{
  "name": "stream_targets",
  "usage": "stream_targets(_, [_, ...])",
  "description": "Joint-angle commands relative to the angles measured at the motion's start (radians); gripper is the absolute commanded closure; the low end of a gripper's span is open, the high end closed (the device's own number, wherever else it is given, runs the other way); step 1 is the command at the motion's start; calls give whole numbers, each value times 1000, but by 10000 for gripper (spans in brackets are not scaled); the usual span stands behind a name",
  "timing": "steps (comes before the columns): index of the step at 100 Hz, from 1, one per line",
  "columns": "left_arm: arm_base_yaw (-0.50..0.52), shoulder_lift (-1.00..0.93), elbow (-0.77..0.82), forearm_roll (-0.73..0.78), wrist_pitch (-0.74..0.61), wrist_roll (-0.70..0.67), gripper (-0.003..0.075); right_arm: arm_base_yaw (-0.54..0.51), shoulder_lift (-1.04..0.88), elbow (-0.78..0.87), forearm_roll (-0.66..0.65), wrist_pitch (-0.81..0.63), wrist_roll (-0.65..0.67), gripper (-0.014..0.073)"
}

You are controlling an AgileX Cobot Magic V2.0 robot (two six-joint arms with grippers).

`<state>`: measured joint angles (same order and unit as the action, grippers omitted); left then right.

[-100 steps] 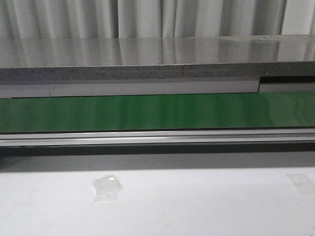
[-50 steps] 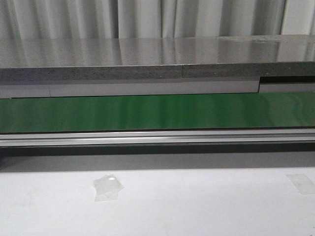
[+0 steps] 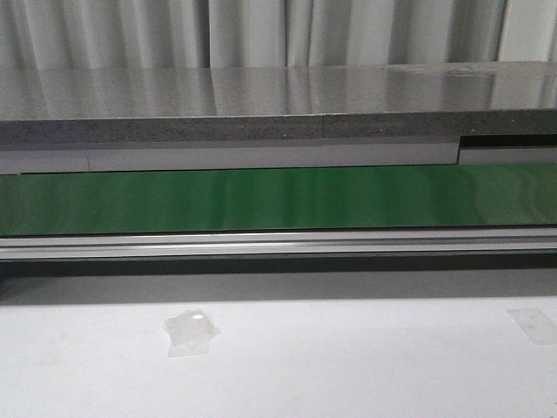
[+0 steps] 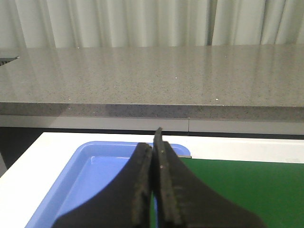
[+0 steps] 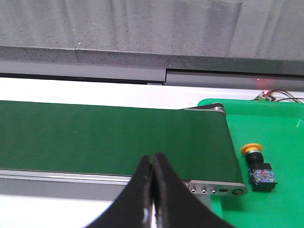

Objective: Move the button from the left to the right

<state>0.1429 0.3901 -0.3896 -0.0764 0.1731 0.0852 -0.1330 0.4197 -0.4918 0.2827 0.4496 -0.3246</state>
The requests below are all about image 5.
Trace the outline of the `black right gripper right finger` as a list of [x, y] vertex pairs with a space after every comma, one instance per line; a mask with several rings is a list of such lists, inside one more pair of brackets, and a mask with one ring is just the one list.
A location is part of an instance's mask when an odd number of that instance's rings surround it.
[[152, 170], [157, 227], [233, 227], [213, 213], [189, 191], [164, 153], [155, 153]]

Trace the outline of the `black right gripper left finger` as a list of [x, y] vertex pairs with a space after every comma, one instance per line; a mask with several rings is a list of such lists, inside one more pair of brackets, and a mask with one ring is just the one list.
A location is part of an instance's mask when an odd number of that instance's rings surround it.
[[129, 183], [89, 228], [150, 228], [152, 216], [151, 163], [143, 156]]

